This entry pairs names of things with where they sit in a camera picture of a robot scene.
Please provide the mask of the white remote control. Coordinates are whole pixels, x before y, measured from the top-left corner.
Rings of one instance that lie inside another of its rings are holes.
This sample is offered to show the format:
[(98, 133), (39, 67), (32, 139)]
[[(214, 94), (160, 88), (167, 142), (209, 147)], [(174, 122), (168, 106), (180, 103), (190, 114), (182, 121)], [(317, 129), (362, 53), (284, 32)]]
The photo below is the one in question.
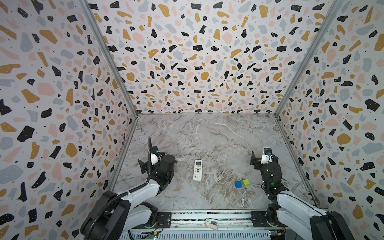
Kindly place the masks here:
[(193, 173), (193, 180), (194, 181), (201, 181), (202, 180), (202, 175), (203, 175), (202, 170), (203, 170), (203, 161), (195, 160), (194, 173)]

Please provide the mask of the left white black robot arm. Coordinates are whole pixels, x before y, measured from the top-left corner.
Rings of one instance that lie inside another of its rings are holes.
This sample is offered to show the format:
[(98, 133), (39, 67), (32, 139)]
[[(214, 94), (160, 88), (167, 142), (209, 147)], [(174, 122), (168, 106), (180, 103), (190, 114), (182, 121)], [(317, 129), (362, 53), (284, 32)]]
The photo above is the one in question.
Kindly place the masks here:
[(141, 185), (121, 193), (107, 191), (99, 198), (81, 226), (85, 240), (117, 240), (121, 234), (143, 225), (156, 223), (158, 209), (147, 199), (162, 193), (174, 177), (178, 161), (163, 152), (149, 154), (149, 160), (138, 160), (147, 179)]

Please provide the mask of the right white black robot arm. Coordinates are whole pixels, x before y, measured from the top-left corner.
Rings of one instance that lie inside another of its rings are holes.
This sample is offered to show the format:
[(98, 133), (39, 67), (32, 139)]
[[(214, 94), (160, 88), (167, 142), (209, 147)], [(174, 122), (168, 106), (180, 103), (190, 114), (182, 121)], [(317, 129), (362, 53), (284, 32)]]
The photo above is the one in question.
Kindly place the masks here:
[(317, 208), (284, 186), (279, 158), (271, 148), (263, 148), (260, 158), (252, 152), (250, 165), (261, 172), (262, 190), (272, 201), (266, 211), (266, 221), (270, 226), (287, 226), (304, 240), (354, 239), (342, 215)]

